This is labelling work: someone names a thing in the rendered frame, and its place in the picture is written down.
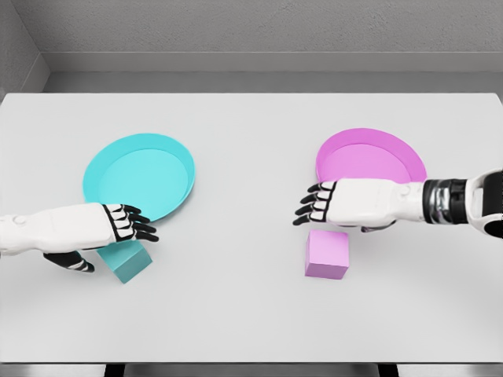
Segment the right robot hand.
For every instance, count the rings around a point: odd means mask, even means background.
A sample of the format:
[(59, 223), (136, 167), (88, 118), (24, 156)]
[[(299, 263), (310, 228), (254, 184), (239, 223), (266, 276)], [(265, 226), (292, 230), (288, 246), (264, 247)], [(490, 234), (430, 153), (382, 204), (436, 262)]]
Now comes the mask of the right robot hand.
[(358, 227), (363, 232), (386, 229), (397, 221), (391, 199), (398, 187), (381, 179), (343, 178), (323, 181), (308, 188), (300, 200), (293, 225), (321, 222), (339, 227)]

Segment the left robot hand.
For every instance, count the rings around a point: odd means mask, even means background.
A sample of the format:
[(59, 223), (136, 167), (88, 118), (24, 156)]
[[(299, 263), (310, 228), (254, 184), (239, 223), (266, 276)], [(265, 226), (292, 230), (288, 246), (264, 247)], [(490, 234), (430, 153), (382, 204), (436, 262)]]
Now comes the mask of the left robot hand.
[(87, 203), (41, 213), (45, 228), (36, 247), (46, 260), (65, 269), (93, 273), (79, 253), (127, 240), (157, 242), (159, 237), (141, 210), (126, 204)]

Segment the pink plate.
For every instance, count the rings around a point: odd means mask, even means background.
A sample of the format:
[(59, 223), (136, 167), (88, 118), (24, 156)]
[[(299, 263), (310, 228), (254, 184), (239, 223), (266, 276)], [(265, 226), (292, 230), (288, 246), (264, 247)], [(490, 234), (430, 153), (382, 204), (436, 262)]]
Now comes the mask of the pink plate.
[(427, 179), (425, 165), (412, 147), (392, 134), (369, 128), (329, 137), (318, 150), (315, 166), (319, 181), (377, 178), (404, 184)]

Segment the cyan block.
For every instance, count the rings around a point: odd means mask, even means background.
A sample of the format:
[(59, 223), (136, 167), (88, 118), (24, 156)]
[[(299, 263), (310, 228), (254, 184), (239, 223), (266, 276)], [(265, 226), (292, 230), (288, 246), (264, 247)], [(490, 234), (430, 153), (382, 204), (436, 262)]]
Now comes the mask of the cyan block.
[(152, 263), (149, 253), (139, 240), (112, 243), (97, 249), (97, 253), (123, 284)]

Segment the pink block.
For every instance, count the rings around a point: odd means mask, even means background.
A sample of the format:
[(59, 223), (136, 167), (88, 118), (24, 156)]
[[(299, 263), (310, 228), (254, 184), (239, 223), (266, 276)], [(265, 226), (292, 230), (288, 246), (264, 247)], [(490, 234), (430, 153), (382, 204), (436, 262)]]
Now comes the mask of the pink block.
[(345, 232), (310, 230), (305, 276), (341, 280), (349, 268), (349, 239)]

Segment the cyan plate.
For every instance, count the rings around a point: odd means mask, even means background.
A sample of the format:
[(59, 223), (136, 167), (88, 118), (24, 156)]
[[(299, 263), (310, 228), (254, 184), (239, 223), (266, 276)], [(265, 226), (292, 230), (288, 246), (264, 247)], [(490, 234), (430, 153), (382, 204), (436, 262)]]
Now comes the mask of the cyan plate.
[(122, 203), (156, 221), (179, 208), (193, 189), (190, 151), (162, 134), (133, 134), (113, 141), (92, 158), (83, 175), (88, 203)]

